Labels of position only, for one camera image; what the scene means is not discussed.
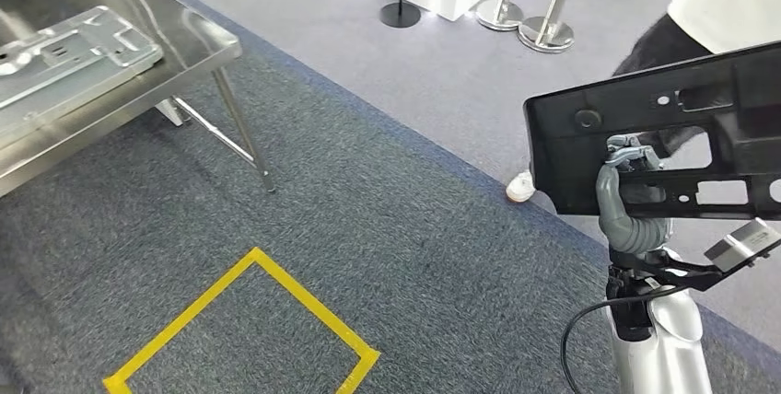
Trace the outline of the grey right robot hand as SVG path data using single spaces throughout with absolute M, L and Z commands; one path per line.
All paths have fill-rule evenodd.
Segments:
M 642 145 L 636 135 L 615 135 L 607 141 L 608 158 L 600 167 L 596 181 L 599 226 L 609 247 L 618 252 L 640 254 L 663 246 L 670 233 L 670 220 L 634 218 L 627 214 L 620 193 L 618 167 L 643 160 L 651 170 L 660 161 L 651 145 Z

